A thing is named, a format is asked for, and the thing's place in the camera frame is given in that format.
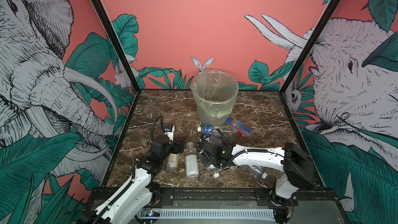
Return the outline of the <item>bottle yellow white label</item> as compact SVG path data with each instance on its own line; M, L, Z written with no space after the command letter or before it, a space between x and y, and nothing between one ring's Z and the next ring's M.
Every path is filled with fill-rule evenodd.
M179 154L171 153L168 157L166 170L168 172L176 172L178 169L178 162L179 162Z

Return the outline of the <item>white opaque label bottle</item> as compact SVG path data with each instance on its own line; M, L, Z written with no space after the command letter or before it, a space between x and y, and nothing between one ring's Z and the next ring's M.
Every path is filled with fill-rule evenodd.
M187 178L197 178L199 176L199 166L197 150L193 142L188 142L185 149L186 176Z

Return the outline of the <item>clear bottle blue red label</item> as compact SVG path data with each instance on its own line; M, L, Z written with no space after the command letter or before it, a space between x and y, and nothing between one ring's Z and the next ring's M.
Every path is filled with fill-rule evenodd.
M251 136L251 129L245 126L240 121L228 118L227 124L229 124L232 130L243 139L249 138Z

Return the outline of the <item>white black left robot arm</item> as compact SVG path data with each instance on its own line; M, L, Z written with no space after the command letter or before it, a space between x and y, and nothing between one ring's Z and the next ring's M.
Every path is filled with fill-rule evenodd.
M183 141L174 141L174 126L165 126L159 115L150 131L150 149L132 166L132 175L95 210L85 210L78 224L128 224L146 205L161 200L160 186L153 179L171 154L183 152Z

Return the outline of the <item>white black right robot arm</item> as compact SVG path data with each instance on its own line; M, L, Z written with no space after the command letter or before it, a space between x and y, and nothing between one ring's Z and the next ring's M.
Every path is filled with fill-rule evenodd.
M269 193L274 202L291 200L298 190L317 187L313 159L293 143L287 142L284 147L257 148L227 142L218 145L208 140L209 137L202 134L201 141L194 147L220 170L234 166L258 166L282 172Z

